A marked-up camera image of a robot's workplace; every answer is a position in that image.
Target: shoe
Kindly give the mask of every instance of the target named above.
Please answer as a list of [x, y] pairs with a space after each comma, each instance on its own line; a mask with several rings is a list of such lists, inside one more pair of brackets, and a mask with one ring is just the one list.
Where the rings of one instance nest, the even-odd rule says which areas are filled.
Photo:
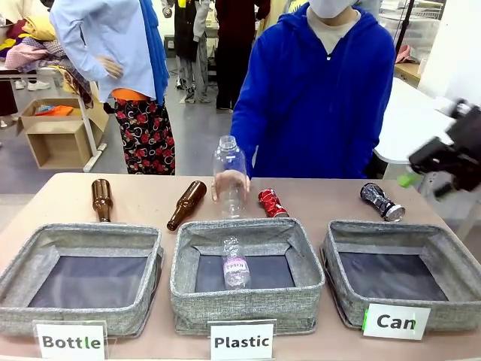
[[15, 89], [16, 90], [25, 89], [26, 85], [27, 85], [27, 83], [24, 80], [16, 80], [15, 81]]
[[209, 104], [210, 103], [210, 99], [207, 96], [202, 96], [199, 99], [199, 101], [200, 101], [200, 103], [203, 103], [203, 104]]
[[38, 81], [37, 83], [29, 83], [27, 86], [27, 89], [30, 91], [35, 91], [35, 90], [43, 90], [43, 89], [49, 89], [50, 88], [50, 83], [44, 83], [43, 81]]
[[188, 89], [187, 90], [187, 95], [186, 95], [186, 99], [184, 101], [185, 103], [190, 103], [190, 104], [193, 104], [195, 103], [195, 93], [194, 93], [194, 89]]
[[183, 89], [183, 86], [182, 86], [182, 80], [177, 76], [177, 83], [175, 85], [175, 88], [177, 90], [182, 90]]

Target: face mask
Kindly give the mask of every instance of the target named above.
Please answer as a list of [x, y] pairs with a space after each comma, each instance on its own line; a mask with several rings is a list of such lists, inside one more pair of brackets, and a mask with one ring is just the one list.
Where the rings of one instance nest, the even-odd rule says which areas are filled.
[[318, 17], [332, 19], [351, 5], [352, 0], [309, 0], [310, 7]]

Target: black skirt with red flowers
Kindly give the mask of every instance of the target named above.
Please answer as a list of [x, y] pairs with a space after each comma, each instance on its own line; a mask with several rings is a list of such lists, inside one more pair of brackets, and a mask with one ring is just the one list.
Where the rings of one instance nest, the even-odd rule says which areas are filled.
[[175, 174], [175, 146], [165, 102], [116, 99], [129, 174]]

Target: hand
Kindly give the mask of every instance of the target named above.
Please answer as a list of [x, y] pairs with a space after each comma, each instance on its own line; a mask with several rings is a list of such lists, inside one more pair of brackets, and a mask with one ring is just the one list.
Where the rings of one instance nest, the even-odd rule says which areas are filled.
[[163, 8], [162, 13], [164, 14], [164, 17], [171, 17], [172, 16], [172, 9], [170, 8]]
[[250, 179], [245, 174], [239, 171], [229, 170], [218, 173], [212, 182], [212, 200], [217, 202], [219, 200], [219, 194], [227, 189], [232, 183], [243, 184], [246, 190], [246, 196], [250, 191]]
[[112, 77], [113, 79], [119, 79], [123, 76], [122, 66], [117, 64], [108, 56], [97, 56], [96, 59], [104, 66], [109, 77]]

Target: brown glass bottle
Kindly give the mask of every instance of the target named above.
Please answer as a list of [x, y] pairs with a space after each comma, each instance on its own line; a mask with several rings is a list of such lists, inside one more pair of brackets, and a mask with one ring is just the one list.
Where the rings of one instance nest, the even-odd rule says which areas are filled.
[[110, 183], [105, 179], [92, 183], [92, 206], [99, 222], [110, 222], [110, 210], [113, 207]]
[[167, 228], [172, 232], [175, 231], [188, 216], [194, 213], [195, 207], [204, 198], [205, 193], [207, 193], [207, 187], [204, 183], [199, 180], [192, 182], [177, 201], [177, 207], [174, 214], [172, 214], [171, 220], [167, 223]]

